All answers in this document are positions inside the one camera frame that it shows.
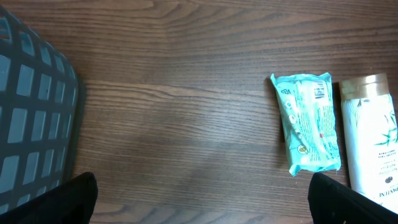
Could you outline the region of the teal snack packet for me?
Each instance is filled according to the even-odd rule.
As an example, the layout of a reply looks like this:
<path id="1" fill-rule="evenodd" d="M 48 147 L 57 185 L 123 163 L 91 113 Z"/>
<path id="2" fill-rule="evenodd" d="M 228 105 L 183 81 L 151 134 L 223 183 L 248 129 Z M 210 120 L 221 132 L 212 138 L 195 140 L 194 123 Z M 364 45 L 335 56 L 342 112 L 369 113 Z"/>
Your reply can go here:
<path id="1" fill-rule="evenodd" d="M 289 173 L 341 168 L 331 75 L 271 75 L 279 104 Z"/>

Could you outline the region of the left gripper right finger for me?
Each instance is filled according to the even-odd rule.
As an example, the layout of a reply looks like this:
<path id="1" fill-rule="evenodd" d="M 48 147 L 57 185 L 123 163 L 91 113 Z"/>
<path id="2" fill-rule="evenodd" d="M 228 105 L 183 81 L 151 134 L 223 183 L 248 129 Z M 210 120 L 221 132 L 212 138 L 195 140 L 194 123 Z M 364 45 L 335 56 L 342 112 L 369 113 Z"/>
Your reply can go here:
<path id="1" fill-rule="evenodd" d="M 395 224 L 397 214 L 322 173 L 312 176 L 308 203 L 314 224 Z"/>

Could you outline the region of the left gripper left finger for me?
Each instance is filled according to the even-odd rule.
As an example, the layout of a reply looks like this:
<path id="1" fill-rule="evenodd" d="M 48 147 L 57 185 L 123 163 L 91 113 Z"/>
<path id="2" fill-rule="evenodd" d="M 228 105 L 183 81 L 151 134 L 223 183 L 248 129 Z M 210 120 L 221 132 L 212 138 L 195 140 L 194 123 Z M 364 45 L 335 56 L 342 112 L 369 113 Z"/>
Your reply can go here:
<path id="1" fill-rule="evenodd" d="M 94 212 L 98 187 L 94 173 L 84 172 L 72 180 L 1 215 L 1 224 L 86 224 Z"/>

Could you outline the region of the white tube with gold cap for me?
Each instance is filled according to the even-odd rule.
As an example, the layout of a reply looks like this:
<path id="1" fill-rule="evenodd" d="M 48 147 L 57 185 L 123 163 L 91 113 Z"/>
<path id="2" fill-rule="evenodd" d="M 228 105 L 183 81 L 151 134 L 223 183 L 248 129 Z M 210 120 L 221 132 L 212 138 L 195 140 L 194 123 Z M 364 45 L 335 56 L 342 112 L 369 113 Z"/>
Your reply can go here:
<path id="1" fill-rule="evenodd" d="M 397 211 L 397 121 L 384 73 L 339 83 L 351 188 Z"/>

